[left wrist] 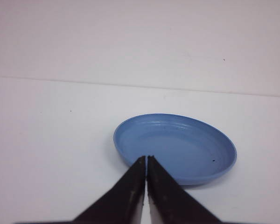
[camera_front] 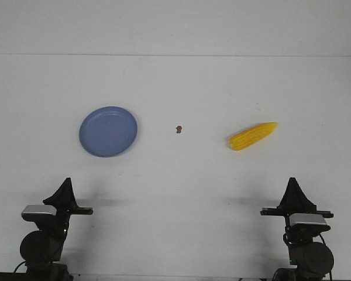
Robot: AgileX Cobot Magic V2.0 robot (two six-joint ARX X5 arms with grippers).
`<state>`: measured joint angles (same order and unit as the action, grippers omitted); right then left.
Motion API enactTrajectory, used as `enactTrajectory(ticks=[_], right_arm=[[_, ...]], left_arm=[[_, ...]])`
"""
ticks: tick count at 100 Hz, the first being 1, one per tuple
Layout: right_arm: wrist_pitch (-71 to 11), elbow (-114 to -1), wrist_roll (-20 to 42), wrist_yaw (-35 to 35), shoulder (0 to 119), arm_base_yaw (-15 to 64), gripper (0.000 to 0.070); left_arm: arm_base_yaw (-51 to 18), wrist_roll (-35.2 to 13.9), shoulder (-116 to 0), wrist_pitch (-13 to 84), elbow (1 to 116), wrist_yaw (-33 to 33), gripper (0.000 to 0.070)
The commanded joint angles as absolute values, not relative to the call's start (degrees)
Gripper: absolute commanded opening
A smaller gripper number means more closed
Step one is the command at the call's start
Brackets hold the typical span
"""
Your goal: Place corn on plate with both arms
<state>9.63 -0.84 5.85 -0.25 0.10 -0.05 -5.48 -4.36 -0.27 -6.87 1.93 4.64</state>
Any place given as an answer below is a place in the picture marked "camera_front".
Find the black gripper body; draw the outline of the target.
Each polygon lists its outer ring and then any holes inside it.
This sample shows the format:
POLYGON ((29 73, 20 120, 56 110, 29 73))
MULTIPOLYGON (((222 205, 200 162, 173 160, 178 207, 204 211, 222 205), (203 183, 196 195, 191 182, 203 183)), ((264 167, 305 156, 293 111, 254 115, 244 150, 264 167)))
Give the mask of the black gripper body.
POLYGON ((69 222, 72 215, 92 215, 92 207, 80 207, 77 205, 60 207, 57 209, 56 217, 62 222, 69 222))
POLYGON ((260 210, 260 215, 263 216, 280 216, 287 217, 292 214, 317 214, 324 218, 333 218, 333 213, 331 211, 315 211, 315 212, 300 212, 300 211, 284 211, 278 208, 262 208, 260 210))

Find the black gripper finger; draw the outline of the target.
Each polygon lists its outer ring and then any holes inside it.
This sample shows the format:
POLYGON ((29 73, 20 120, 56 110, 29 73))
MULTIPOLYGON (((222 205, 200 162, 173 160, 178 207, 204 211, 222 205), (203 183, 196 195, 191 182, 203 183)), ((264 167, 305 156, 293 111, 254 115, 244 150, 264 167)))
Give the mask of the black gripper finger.
POLYGON ((71 178, 67 177, 56 192, 47 199, 43 200, 45 205, 53 207, 75 207, 76 199, 73 192, 71 178))
POLYGON ((316 205, 307 199, 296 178, 290 177, 277 209, 281 211, 316 211, 316 205))

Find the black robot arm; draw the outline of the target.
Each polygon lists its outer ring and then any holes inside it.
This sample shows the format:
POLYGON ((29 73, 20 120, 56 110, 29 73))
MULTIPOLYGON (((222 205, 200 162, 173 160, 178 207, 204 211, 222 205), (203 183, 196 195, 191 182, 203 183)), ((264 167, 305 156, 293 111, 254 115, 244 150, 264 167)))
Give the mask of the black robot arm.
POLYGON ((20 244, 27 280, 73 280, 65 264, 59 263, 72 215, 91 215, 93 208, 80 207, 71 179, 66 178, 55 193, 42 204, 27 205, 21 217, 33 222, 37 230, 20 244))
POLYGON ((332 278, 335 260, 322 233, 331 229, 325 220, 333 218, 334 214, 318 210, 316 204, 306 197, 296 178, 289 178, 279 205, 262 208, 260 214, 285 220, 283 242, 293 268, 278 268, 273 280, 322 280, 326 275, 332 278))

